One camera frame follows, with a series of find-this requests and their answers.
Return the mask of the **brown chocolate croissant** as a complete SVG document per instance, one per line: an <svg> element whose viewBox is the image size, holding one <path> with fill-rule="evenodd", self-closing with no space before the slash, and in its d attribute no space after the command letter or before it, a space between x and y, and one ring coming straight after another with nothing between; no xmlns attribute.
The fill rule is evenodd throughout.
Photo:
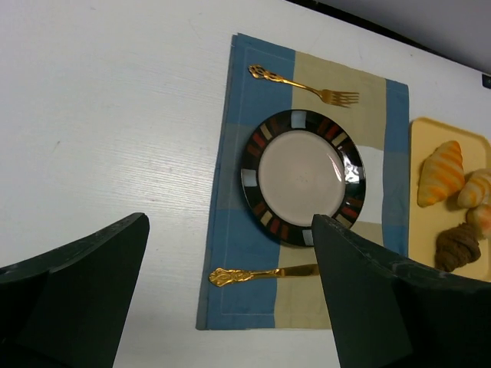
<svg viewBox="0 0 491 368"><path fill-rule="evenodd" d="M452 272L477 261L480 256L476 231L469 224L461 223L437 236L434 257L436 269Z"/></svg>

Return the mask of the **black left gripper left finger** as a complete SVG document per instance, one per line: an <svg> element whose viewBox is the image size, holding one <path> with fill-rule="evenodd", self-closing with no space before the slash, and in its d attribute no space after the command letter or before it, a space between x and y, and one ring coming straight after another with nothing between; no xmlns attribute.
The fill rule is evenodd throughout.
<svg viewBox="0 0 491 368"><path fill-rule="evenodd" d="M112 367L149 219L134 213L1 269L3 367Z"/></svg>

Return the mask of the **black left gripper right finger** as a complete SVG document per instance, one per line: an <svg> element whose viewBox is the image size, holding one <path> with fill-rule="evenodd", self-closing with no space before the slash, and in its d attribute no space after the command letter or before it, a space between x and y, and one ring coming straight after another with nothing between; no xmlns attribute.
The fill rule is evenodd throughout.
<svg viewBox="0 0 491 368"><path fill-rule="evenodd" d="M488 367L490 285L401 256L326 215L315 254L342 367Z"/></svg>

